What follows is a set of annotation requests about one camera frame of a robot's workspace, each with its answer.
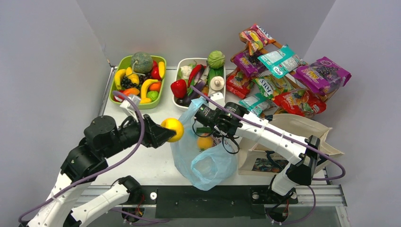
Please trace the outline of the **light blue plastic bag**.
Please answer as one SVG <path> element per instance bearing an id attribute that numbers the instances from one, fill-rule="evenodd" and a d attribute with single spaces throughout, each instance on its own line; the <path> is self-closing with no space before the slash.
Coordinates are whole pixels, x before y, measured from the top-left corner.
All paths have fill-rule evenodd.
<path id="1" fill-rule="evenodd" d="M 195 113 L 199 107 L 205 104 L 203 97 L 192 100 L 188 109 L 179 117 L 183 124 L 182 138 L 170 144 L 174 165 L 176 169 L 187 178 L 191 184 L 203 191 L 208 191 L 224 180 L 231 177 L 238 169 L 237 152 L 239 148 L 228 138 L 224 140 L 215 136 L 212 139 L 211 148 L 199 148 L 198 137 L 193 131 L 202 125 L 194 121 Z"/>

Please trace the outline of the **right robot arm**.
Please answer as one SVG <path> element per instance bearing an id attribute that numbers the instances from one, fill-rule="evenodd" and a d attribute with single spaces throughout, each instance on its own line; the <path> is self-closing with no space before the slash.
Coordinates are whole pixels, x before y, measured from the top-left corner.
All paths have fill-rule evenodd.
<path id="1" fill-rule="evenodd" d="M 282 130 L 233 102 L 215 110 L 201 105 L 195 119 L 203 126 L 210 127 L 218 136 L 249 139 L 288 161 L 267 190 L 270 201 L 281 202 L 295 186 L 311 184 L 319 158 L 316 152 L 320 146 L 318 137 L 305 138 Z"/>

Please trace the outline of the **green cucumber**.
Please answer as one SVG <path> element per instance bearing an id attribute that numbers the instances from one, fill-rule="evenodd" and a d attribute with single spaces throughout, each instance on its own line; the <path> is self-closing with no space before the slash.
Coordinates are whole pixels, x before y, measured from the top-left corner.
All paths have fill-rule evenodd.
<path id="1" fill-rule="evenodd" d="M 198 134 L 203 134 L 203 133 L 208 134 L 208 133 L 212 133 L 213 129 L 210 127 L 197 127 L 195 132 Z"/>

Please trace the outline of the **yellow banana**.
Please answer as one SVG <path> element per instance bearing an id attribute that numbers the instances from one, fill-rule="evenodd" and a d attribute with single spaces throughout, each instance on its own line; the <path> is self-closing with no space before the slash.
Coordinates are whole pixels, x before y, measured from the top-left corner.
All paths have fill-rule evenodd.
<path id="1" fill-rule="evenodd" d="M 117 90 L 121 90 L 122 89 L 121 80 L 125 75 L 126 75 L 126 69 L 118 70 L 115 73 L 114 84 L 115 84 Z"/>

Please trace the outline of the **orange peach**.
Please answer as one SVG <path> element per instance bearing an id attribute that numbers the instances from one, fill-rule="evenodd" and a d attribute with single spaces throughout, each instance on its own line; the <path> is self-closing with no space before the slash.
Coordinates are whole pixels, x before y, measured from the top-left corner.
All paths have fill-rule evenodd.
<path id="1" fill-rule="evenodd" d="M 213 147 L 214 140 L 212 137 L 198 137 L 197 146 L 200 150 L 207 150 Z"/>

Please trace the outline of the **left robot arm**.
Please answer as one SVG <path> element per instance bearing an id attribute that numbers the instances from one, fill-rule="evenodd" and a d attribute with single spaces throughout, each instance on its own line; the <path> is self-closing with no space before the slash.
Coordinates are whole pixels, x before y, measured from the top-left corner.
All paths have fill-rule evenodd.
<path id="1" fill-rule="evenodd" d="M 22 227 L 85 227 L 116 205 L 140 200 L 140 184 L 126 176 L 110 190 L 86 204 L 75 203 L 98 175 L 110 170 L 107 159 L 121 151 L 139 146 L 158 148 L 176 132 L 144 115 L 127 117 L 120 126 L 111 116 L 99 116 L 84 130 L 84 138 L 61 165 L 56 183 L 44 204 L 31 220 L 19 219 Z"/>

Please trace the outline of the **yellow lemon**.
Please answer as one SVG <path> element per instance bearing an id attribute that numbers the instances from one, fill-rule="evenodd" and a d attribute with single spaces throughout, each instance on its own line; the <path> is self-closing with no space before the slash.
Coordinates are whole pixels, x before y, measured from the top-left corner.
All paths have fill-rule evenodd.
<path id="1" fill-rule="evenodd" d="M 168 142 L 177 142 L 179 141 L 184 134 L 184 126 L 183 124 L 176 118 L 167 118 L 160 124 L 162 127 L 173 130 L 176 134 L 168 140 Z"/>

